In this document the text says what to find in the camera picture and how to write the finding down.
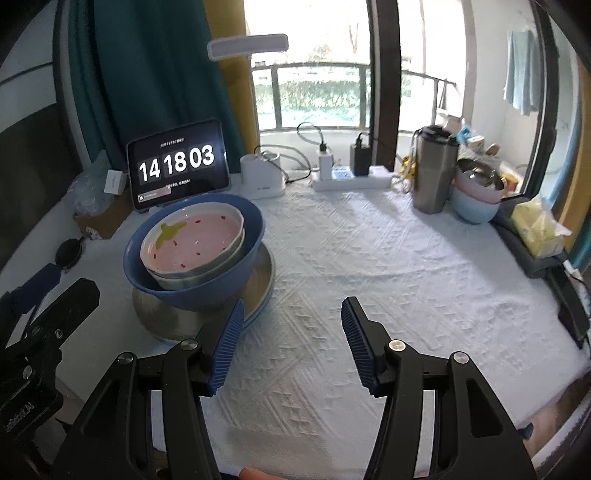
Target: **round black object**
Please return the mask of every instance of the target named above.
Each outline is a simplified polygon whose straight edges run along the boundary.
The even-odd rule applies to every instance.
[[[82,238],[70,238],[60,245],[56,253],[56,265],[67,270],[78,263],[82,256]]]

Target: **green curtain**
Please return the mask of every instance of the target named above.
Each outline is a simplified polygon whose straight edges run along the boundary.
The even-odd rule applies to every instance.
[[[575,268],[584,270],[591,261],[591,211],[587,213],[585,223],[569,252],[569,260]]]
[[[126,169],[132,140],[216,117],[230,171],[239,171],[245,149],[220,68],[207,57],[201,1],[73,0],[72,7],[72,82],[91,159],[104,148]]]

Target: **human hand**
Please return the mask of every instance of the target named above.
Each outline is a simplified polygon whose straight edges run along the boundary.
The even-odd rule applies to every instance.
[[[266,473],[246,467],[240,471],[240,480],[284,480],[278,476],[267,475]]]

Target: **black power adapter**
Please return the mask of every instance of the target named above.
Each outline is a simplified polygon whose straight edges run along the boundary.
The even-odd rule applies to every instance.
[[[363,145],[361,141],[362,134],[357,137],[355,146],[351,145],[351,170],[356,177],[366,177],[369,174],[373,159],[373,149],[370,145]]]

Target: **blue bowl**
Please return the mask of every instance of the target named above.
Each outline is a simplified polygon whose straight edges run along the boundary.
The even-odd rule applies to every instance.
[[[485,203],[470,197],[457,187],[452,190],[452,206],[456,213],[468,223],[486,223],[499,210],[500,203]]]
[[[139,251],[142,241],[150,229],[175,210],[203,202],[222,202],[234,205],[244,217],[244,257],[220,276],[182,290],[163,290],[148,273]],[[129,282],[138,290],[154,295],[163,302],[178,309],[197,310],[223,303],[236,295],[248,281],[254,267],[256,252],[265,233],[265,221],[261,211],[252,202],[229,193],[206,193],[173,203],[148,218],[132,235],[123,254],[123,269]]]

